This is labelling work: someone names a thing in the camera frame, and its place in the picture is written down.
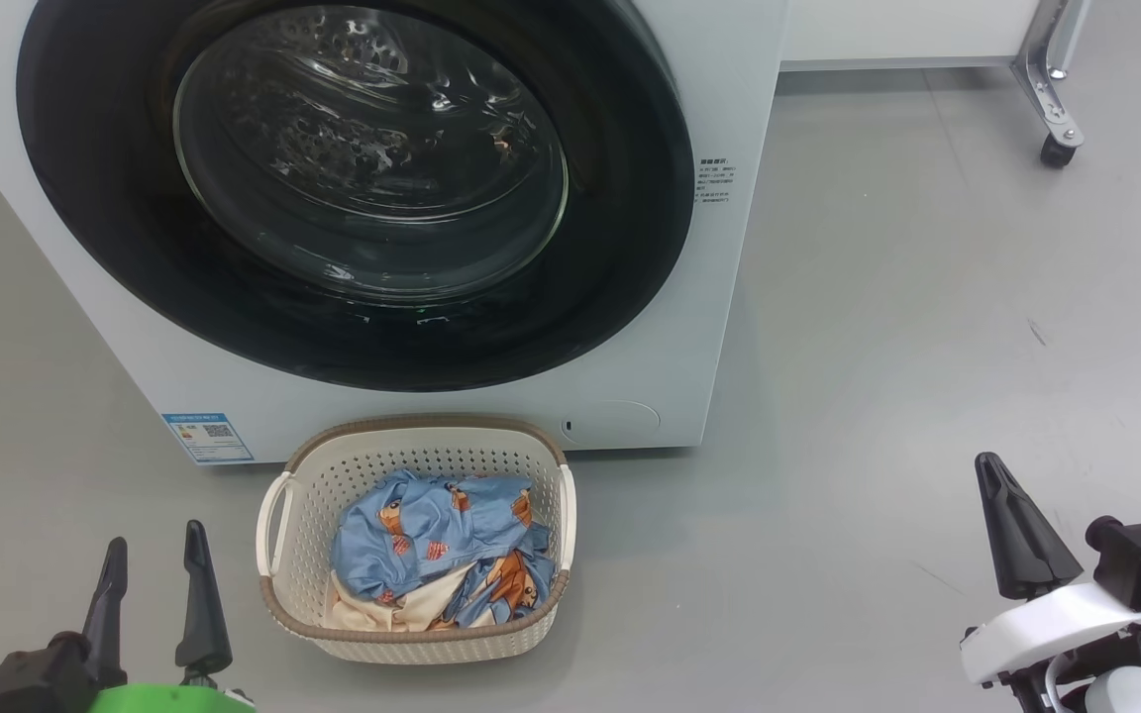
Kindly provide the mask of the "silver metal stand leg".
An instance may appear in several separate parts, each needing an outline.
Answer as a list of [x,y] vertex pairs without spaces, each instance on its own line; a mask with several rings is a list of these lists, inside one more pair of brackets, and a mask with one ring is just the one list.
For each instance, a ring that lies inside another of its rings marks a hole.
[[1081,27],[1094,0],[1038,0],[1011,72],[1046,125],[1061,144],[1081,149],[1084,135],[1058,91],[1069,75]]

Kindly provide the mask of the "blue energy label sticker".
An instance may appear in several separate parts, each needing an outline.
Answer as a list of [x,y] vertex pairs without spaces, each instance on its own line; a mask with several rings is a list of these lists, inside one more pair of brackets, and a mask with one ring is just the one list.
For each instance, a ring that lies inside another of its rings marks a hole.
[[222,412],[183,412],[161,418],[195,463],[254,463],[253,453]]

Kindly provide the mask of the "round dark glass washer door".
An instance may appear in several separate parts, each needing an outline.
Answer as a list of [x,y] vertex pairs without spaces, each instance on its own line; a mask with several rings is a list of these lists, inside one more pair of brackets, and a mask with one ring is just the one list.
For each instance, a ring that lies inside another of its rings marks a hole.
[[38,0],[29,161],[222,351],[447,392],[592,351],[665,284],[691,136],[633,0]]

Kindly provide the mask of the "white front-load washing machine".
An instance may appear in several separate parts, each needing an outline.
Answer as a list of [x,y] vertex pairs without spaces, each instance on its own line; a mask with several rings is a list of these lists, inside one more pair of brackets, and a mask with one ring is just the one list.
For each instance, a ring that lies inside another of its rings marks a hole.
[[160,415],[222,412],[254,463],[288,461],[330,426],[479,414],[565,449],[696,447],[705,434],[780,60],[788,0],[633,0],[674,72],[691,136],[691,226],[634,321],[574,360],[447,392],[317,382],[222,351],[163,319],[84,251],[24,146],[17,67],[38,0],[0,0],[0,193]]

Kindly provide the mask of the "blue bear-print garment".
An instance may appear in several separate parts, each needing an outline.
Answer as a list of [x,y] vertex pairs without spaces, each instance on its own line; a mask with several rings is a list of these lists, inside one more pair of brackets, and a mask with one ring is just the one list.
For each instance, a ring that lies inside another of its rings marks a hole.
[[550,549],[551,533],[534,519],[531,479],[398,470],[345,507],[331,572],[350,594],[388,601],[472,564],[467,585],[475,592],[458,595],[448,611],[458,629],[502,626],[551,595]]

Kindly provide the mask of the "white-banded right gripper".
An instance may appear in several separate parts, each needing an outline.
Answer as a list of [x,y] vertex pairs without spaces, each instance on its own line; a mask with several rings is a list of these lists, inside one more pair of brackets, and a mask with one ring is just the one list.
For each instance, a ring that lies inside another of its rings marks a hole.
[[960,642],[969,682],[998,682],[1002,673],[1141,624],[1141,611],[1097,583],[1069,585],[1084,572],[1082,565],[1004,460],[979,453],[976,470],[997,591],[1009,600],[1037,599],[996,615]]

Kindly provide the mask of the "cream perforated plastic laundry basket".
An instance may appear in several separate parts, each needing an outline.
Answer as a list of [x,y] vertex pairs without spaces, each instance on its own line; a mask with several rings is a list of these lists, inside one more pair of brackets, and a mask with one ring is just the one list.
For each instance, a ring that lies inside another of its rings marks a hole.
[[[488,627],[422,633],[330,626],[330,553],[343,507],[399,469],[420,475],[519,475],[531,515],[551,534],[548,595],[533,613]],[[575,554],[576,487],[565,452],[536,426],[476,415],[386,418],[335,426],[305,441],[259,507],[259,588],[281,627],[343,661],[430,666],[516,658],[556,622]]]

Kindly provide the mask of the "cream plain garment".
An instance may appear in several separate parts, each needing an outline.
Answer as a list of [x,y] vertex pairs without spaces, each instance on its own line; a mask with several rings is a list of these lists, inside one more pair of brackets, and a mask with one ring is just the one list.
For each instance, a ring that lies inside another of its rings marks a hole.
[[458,615],[450,614],[450,605],[456,603],[458,595],[472,595],[475,588],[467,585],[467,578],[474,572],[475,565],[461,565],[408,594],[388,601],[363,600],[350,594],[335,572],[331,572],[323,626],[400,635],[458,629],[461,623]]

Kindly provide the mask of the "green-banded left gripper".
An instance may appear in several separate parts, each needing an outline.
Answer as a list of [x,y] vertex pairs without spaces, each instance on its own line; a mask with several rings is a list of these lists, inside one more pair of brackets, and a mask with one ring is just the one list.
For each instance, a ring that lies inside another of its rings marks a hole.
[[184,671],[184,684],[127,684],[121,606],[130,560],[126,538],[110,541],[82,629],[89,642],[84,667],[104,689],[86,713],[257,713],[244,691],[210,686],[217,673],[230,667],[234,650],[207,530],[199,520],[186,524],[184,569],[189,577],[184,635],[173,658]]

